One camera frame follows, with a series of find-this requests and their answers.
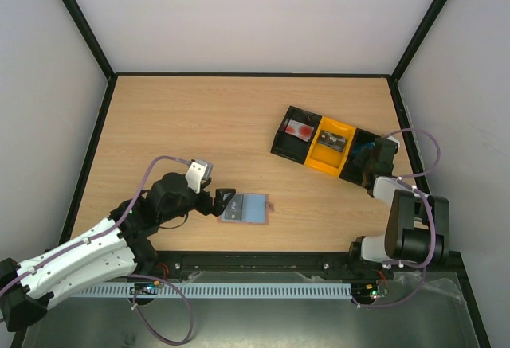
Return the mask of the blue VIP credit card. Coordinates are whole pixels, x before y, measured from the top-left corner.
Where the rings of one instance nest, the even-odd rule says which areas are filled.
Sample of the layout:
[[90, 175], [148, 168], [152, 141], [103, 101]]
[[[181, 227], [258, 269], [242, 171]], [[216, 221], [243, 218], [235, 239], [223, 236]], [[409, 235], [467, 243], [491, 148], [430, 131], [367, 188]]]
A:
[[357, 145], [352, 152], [352, 158], [353, 159], [367, 159], [371, 155], [371, 151], [374, 147], [373, 143], [365, 143], [363, 145]]

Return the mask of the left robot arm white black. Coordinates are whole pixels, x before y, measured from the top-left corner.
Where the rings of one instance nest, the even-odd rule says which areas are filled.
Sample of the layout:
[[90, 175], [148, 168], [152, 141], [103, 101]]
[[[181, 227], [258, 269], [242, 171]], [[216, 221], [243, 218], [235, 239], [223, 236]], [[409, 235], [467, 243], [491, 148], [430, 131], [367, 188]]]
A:
[[196, 190], [185, 176], [165, 174], [148, 190], [140, 187], [106, 218], [40, 256], [1, 262], [1, 320], [9, 332], [18, 332], [41, 320], [49, 309], [71, 295], [121, 276], [147, 275], [158, 259], [149, 237], [161, 224], [177, 217], [221, 215], [234, 189]]

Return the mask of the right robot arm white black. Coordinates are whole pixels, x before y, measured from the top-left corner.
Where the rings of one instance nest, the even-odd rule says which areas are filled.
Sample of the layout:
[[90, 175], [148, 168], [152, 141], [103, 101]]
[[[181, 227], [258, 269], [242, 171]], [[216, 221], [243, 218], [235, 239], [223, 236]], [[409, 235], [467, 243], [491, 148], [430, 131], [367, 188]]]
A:
[[390, 207], [384, 234], [357, 237], [351, 242], [347, 267], [363, 278], [381, 264], [389, 269], [405, 266], [424, 269], [449, 259], [449, 201], [427, 194], [393, 175], [399, 149], [393, 137], [379, 137], [357, 147], [354, 167], [367, 194]]

